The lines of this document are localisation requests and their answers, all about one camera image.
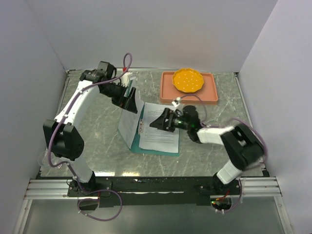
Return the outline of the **printed paper sheet top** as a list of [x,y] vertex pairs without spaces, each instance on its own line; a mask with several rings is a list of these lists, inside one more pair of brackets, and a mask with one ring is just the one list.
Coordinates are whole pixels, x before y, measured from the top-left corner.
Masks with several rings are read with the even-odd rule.
[[136,91],[135,93],[135,104],[137,107],[137,113],[135,114],[126,110],[122,110],[117,127],[119,134],[129,149],[131,149],[133,140],[135,138],[141,111],[145,104],[144,101],[141,100],[139,91]]

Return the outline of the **teal file folder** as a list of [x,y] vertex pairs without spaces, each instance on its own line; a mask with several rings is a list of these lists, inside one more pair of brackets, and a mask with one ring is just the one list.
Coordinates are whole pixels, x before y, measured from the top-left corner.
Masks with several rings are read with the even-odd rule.
[[[140,119],[142,119],[142,117],[143,117],[143,112],[144,112],[144,107],[143,107],[143,109],[141,111]],[[164,152],[158,152],[158,151],[141,149],[139,147],[139,141],[140,141],[140,135],[137,134],[137,130],[136,130],[136,135],[135,135],[135,138],[133,140],[131,149],[129,149],[132,153],[139,153],[139,154],[142,153],[142,154],[161,155],[161,156],[179,156],[179,154],[178,155],[173,155],[173,154],[167,154],[167,153],[164,153]]]

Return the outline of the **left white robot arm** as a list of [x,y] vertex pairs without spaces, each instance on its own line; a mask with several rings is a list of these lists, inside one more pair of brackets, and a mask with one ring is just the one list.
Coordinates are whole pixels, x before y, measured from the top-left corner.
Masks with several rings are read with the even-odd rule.
[[56,168],[67,165],[75,185],[86,196],[96,192],[97,184],[95,173],[82,155],[84,140],[78,132],[78,126],[99,94],[110,98],[113,105],[123,110],[138,113],[136,88],[130,84],[129,68],[124,65],[123,72],[117,76],[115,66],[101,61],[97,69],[85,70],[64,109],[53,120],[48,119],[43,124],[49,166]]

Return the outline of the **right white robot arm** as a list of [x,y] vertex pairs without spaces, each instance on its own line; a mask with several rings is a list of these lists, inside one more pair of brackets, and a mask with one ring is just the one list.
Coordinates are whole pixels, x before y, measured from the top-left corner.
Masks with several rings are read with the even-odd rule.
[[185,130],[193,142],[224,146],[229,160],[214,175],[213,182],[214,191],[221,195],[230,189],[233,180],[250,169],[261,157],[267,156],[263,140],[250,126],[242,122],[227,127],[205,126],[192,105],[183,107],[182,111],[165,108],[149,126],[166,132]]

